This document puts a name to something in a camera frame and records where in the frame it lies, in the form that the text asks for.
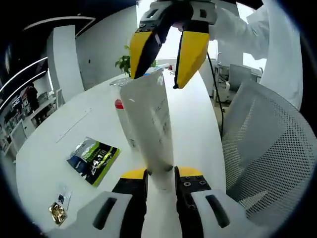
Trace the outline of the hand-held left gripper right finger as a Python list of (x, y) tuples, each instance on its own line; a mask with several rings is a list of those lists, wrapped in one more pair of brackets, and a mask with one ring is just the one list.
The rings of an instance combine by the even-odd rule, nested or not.
[(174, 167), (176, 210), (184, 238), (246, 238), (244, 208), (191, 167)]

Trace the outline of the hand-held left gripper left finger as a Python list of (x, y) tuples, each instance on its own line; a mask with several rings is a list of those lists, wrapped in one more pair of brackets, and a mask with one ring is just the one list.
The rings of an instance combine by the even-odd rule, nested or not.
[(48, 232), (49, 238), (140, 238), (147, 212), (148, 171), (124, 173), (111, 192), (105, 191), (77, 212), (74, 223)]

